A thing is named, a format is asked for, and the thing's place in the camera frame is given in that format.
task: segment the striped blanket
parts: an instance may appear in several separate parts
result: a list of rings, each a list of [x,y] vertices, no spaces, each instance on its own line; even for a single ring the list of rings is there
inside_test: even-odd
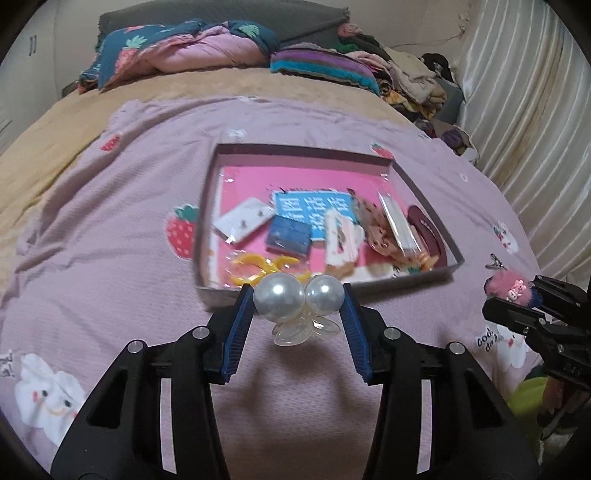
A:
[[[313,77],[364,88],[380,96],[372,71],[360,61],[314,46],[284,48],[271,56],[271,72]]]

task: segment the pink blanket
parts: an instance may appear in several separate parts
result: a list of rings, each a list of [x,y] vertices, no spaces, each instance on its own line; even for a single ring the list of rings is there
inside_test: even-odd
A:
[[[109,84],[153,73],[176,73],[217,67],[259,67],[269,59],[249,38],[232,35],[221,25],[196,37],[181,35],[162,41],[118,69]]]
[[[421,343],[461,341],[505,395],[538,361],[520,335],[487,324],[481,313],[491,253],[527,278],[538,273],[527,237],[501,192],[440,140],[410,125],[304,103],[133,101],[54,186],[20,239],[20,261],[0,301],[0,408],[44,467],[130,340],[171,342],[208,321],[192,263],[171,248],[166,225],[175,207],[198,202],[216,144],[236,142],[237,132],[241,142],[366,154],[379,145],[394,153],[466,263],[446,284],[363,303]],[[495,233],[500,224],[512,234],[510,251]],[[355,372],[343,334],[282,348],[272,342],[272,327],[254,318],[238,372],[228,385],[212,386],[232,478],[359,480],[381,388]],[[430,451],[429,401],[425,394],[422,468]],[[163,450],[170,467],[165,417]]]

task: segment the pink fluffy keychain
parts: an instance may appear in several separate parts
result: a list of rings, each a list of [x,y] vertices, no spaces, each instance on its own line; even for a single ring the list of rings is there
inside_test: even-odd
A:
[[[534,308],[541,305],[541,297],[529,281],[514,270],[499,270],[484,284],[489,297],[499,297],[522,307]]]

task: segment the box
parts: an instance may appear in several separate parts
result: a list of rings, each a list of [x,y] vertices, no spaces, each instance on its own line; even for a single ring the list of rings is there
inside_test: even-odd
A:
[[[447,266],[431,271],[408,273],[396,271],[376,252],[360,252],[360,266],[349,281],[359,297],[384,291],[399,290],[448,279],[464,263],[464,257],[443,225],[436,211],[417,186],[395,161],[374,155],[325,150],[321,148],[289,145],[219,144],[210,162],[200,200],[200,221],[195,231],[193,251],[194,278],[201,300],[209,307],[232,304],[238,296],[238,287],[224,285],[219,273],[228,252],[242,249],[242,245],[229,246],[215,234],[212,223],[244,200],[254,196],[271,203],[278,190],[346,191],[349,183],[365,189],[365,198],[378,202],[378,189],[391,194],[401,206],[421,207],[439,231],[447,254]],[[252,248],[263,248],[266,231],[256,232],[259,238],[245,242]],[[313,246],[310,264],[318,265],[323,250]],[[375,256],[381,260],[371,263]]]

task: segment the white curtain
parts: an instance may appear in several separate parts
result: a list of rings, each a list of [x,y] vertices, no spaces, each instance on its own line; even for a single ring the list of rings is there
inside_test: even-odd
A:
[[[591,273],[591,67],[543,0],[482,0],[457,62],[459,125],[542,272]]]

